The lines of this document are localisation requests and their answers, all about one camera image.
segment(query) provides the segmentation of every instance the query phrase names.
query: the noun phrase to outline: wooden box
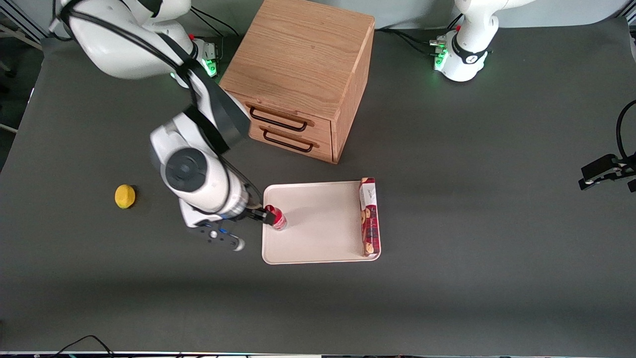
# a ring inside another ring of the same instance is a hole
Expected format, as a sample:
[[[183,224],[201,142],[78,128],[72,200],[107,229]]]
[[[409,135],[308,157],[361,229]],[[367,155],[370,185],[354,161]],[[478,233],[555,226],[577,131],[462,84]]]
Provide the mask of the wooden box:
[[[221,80],[251,138],[337,163],[369,72],[372,16],[307,0],[264,0]]]

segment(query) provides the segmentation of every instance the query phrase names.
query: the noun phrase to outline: black cable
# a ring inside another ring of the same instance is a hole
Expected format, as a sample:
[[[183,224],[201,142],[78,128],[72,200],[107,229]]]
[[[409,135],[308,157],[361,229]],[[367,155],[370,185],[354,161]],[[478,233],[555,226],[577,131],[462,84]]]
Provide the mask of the black cable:
[[[623,118],[627,111],[636,104],[636,99],[632,102],[629,102],[621,111],[621,114],[618,115],[618,119],[616,120],[616,144],[618,145],[618,152],[621,154],[622,159],[627,163],[627,165],[634,171],[636,171],[636,166],[632,163],[632,160],[625,153],[625,148],[623,148],[623,139],[621,138],[621,126],[623,124]]]
[[[452,29],[453,26],[455,26],[455,24],[459,21],[459,19],[462,18],[462,16],[464,16],[463,13],[457,15],[457,17],[455,17],[455,20],[451,21],[450,24],[446,28],[447,29]]]
[[[53,356],[54,357],[59,356],[63,351],[67,350],[69,347],[71,347],[71,346],[73,346],[73,345],[75,345],[75,344],[77,344],[77,343],[79,343],[79,342],[81,342],[81,341],[83,341],[83,340],[85,340],[87,338],[93,338],[94,340],[98,341],[99,344],[101,344],[102,347],[104,347],[104,350],[108,353],[108,355],[110,355],[111,358],[114,357],[114,352],[110,348],[108,348],[108,346],[106,344],[104,344],[104,342],[102,342],[102,340],[100,340],[98,337],[96,337],[96,336],[94,336],[92,334],[89,334],[88,336],[84,336],[84,337],[76,340],[75,342],[73,342],[73,343],[71,343],[69,345],[66,345],[64,348],[60,349],[59,352],[57,352],[56,354],[53,354]]]
[[[429,55],[430,54],[430,52],[426,52],[423,49],[416,47],[413,43],[411,43],[411,41],[408,41],[408,38],[405,38],[401,34],[396,33],[396,35],[399,38],[403,39],[404,42],[406,42],[409,46],[411,46],[415,51],[419,52],[420,54],[424,54],[424,55]]]
[[[56,0],[52,0],[52,2],[53,2],[53,6],[51,6],[52,7],[52,9],[51,9],[51,22],[55,21],[55,19],[57,18],[57,9],[55,7]],[[49,32],[49,34],[53,35],[54,38],[57,38],[60,41],[72,41],[73,40],[72,37],[69,37],[69,38],[60,37],[58,34],[55,33],[55,30]]]
[[[419,43],[419,44],[423,44],[423,45],[424,45],[424,44],[428,45],[428,41],[424,41],[424,40],[421,40],[421,39],[418,39],[418,38],[414,38],[413,36],[411,36],[411,35],[407,34],[407,33],[406,33],[406,32],[404,32],[404,31],[395,30],[395,29],[388,29],[388,28],[386,28],[386,27],[383,27],[383,28],[381,28],[381,29],[377,29],[376,31],[378,31],[378,32],[386,32],[386,33],[389,33],[389,34],[395,34],[395,35],[397,35],[399,38],[403,39],[403,40],[404,40],[404,41],[405,41],[405,42],[406,42],[409,46],[411,46],[411,47],[412,47],[415,51],[417,51],[417,52],[419,52],[419,53],[421,53],[421,54],[424,54],[424,55],[430,55],[430,54],[431,54],[430,52],[426,52],[426,51],[424,51],[423,49],[418,48],[417,46],[415,46],[415,44],[413,44],[413,43],[411,42],[411,41],[413,41],[413,42],[415,42],[415,43]]]
[[[159,51],[156,47],[154,47],[153,45],[149,44],[147,41],[145,41],[144,39],[140,38],[139,36],[126,31],[124,29],[122,29],[121,27],[118,27],[114,24],[111,24],[110,22],[107,22],[105,20],[102,20],[100,18],[94,17],[92,15],[86,14],[86,13],[82,13],[82,12],[78,12],[74,9],[70,9],[69,10],[69,16],[70,17],[76,17],[82,20],[86,20],[89,22],[92,22],[95,25],[99,25],[119,36],[121,36],[124,39],[127,39],[128,41],[140,46],[141,48],[143,48],[144,50],[148,51],[150,54],[156,56],[157,58],[159,58],[161,61],[165,62],[168,66],[170,66],[174,71],[177,71],[177,68],[179,67],[179,65],[174,62],[172,59],[170,59],[167,55],[165,55],[164,53],[162,53],[161,51]],[[181,79],[186,83],[186,85],[188,86],[188,89],[190,90],[190,94],[191,94],[191,100],[192,103],[194,105],[196,105],[198,103],[197,101],[197,93],[194,89],[194,86],[192,85],[192,81],[190,79],[190,77],[185,76],[185,77],[181,77]],[[234,166],[232,166],[220,153],[216,152],[216,150],[211,146],[212,151],[217,155],[217,157],[219,158],[219,161],[221,162],[221,165],[223,166],[223,170],[225,172],[225,177],[228,183],[228,190],[226,191],[225,194],[225,199],[223,201],[223,204],[220,206],[219,211],[222,210],[228,203],[229,198],[230,198],[230,171],[228,170],[228,168],[230,168],[236,175],[240,176],[241,178],[243,178],[245,180],[246,183],[248,183],[249,185],[251,185],[257,192],[259,198],[260,198],[260,202],[263,202],[263,197],[261,195],[261,193],[256,189],[256,187],[247,179],[247,177],[245,177],[245,175],[243,175],[243,173],[241,173],[239,170],[237,170],[236,168],[234,168]]]
[[[233,166],[225,158],[223,157],[219,157],[219,158],[221,158],[221,162],[225,161],[225,165],[227,165],[230,168],[230,170],[232,170],[236,175],[238,175],[245,184],[247,184],[248,186],[252,187],[252,189],[254,189],[254,191],[256,192],[256,195],[258,196],[258,202],[263,204],[263,193],[261,193],[260,190],[258,190],[258,188],[254,185],[254,183],[252,183],[250,179],[248,179],[243,173],[241,173],[237,168],[235,168],[235,166]]]
[[[203,11],[199,10],[199,9],[197,9],[197,8],[196,8],[196,7],[194,7],[194,6],[192,6],[192,10],[195,10],[195,11],[197,11],[197,12],[199,12],[199,13],[201,13],[201,14],[203,14],[203,15],[205,15],[205,16],[207,16],[207,17],[211,18],[211,19],[213,19],[214,21],[219,22],[220,24],[223,24],[223,25],[227,26],[227,28],[229,28],[230,30],[232,30],[232,32],[234,32],[234,34],[235,34],[236,36],[238,36],[238,35],[239,35],[239,33],[238,33],[235,29],[234,29],[234,27],[232,27],[232,26],[228,25],[227,23],[225,23],[225,22],[223,22],[223,21],[219,20],[218,18],[213,17],[212,15],[210,15],[210,14],[208,14],[208,13],[206,13],[206,12],[203,12]]]
[[[425,41],[425,40],[422,40],[422,39],[418,39],[418,38],[414,38],[413,36],[407,34],[406,32],[400,31],[400,30],[397,30],[397,29],[388,29],[388,28],[384,28],[383,27],[381,29],[377,29],[376,31],[388,32],[388,33],[392,33],[392,34],[402,35],[402,36],[410,39],[413,42],[420,43],[420,44],[423,44],[423,45],[428,45],[429,44],[428,41]]]
[[[199,19],[201,19],[201,21],[205,22],[206,25],[208,25],[209,27],[212,28],[212,30],[216,31],[217,34],[219,34],[220,37],[223,37],[223,34],[221,34],[221,31],[217,30],[216,27],[212,26],[208,21],[205,21],[204,18],[201,17],[201,15],[197,14],[195,11],[193,11],[192,9],[190,10],[190,12],[192,12],[193,14],[195,14],[196,17],[198,17]]]

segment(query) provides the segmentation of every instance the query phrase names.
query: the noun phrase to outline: gray table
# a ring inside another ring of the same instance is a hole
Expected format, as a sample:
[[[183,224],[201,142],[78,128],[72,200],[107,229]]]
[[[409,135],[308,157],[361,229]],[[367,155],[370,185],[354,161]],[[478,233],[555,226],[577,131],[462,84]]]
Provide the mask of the gray table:
[[[577,185],[636,97],[627,34],[503,29],[469,83],[377,34],[339,165],[253,140],[228,156],[261,189],[377,178],[381,258],[297,266],[262,261],[254,222],[237,254],[185,233],[148,156],[184,90],[47,44],[0,175],[1,348],[96,334],[134,351],[635,356],[636,197]],[[122,183],[134,209],[113,203]]]

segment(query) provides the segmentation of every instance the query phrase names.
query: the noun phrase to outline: drawer handle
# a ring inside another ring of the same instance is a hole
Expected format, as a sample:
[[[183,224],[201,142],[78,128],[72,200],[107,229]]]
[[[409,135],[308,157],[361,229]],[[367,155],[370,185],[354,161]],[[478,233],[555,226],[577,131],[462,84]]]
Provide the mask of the drawer handle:
[[[276,144],[279,144],[279,145],[282,145],[282,146],[285,146],[285,147],[288,147],[288,148],[292,148],[293,150],[297,150],[299,152],[309,153],[314,148],[314,144],[313,143],[309,143],[309,148],[300,148],[300,147],[297,147],[295,145],[291,145],[291,144],[285,143],[283,141],[279,141],[279,140],[275,140],[273,138],[269,138],[267,136],[267,133],[269,133],[269,131],[267,129],[264,129],[263,130],[263,138],[265,138],[266,141],[271,141],[272,143],[276,143]]]
[[[253,119],[262,120],[265,123],[277,125],[279,127],[283,127],[285,129],[289,129],[290,131],[302,132],[302,131],[304,131],[307,128],[307,122],[303,122],[303,125],[301,125],[300,127],[294,127],[293,125],[276,122],[275,120],[271,120],[269,118],[265,118],[265,117],[261,117],[259,115],[255,115],[254,114],[254,110],[255,110],[255,108],[253,106],[250,106],[249,115],[252,116]]]

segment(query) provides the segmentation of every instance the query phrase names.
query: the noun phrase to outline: lemon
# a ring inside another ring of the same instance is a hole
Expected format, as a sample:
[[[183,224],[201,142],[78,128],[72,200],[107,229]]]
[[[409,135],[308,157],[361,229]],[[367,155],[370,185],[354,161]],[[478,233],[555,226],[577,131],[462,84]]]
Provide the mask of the lemon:
[[[115,203],[122,209],[130,208],[135,202],[135,189],[128,184],[122,184],[115,191]]]

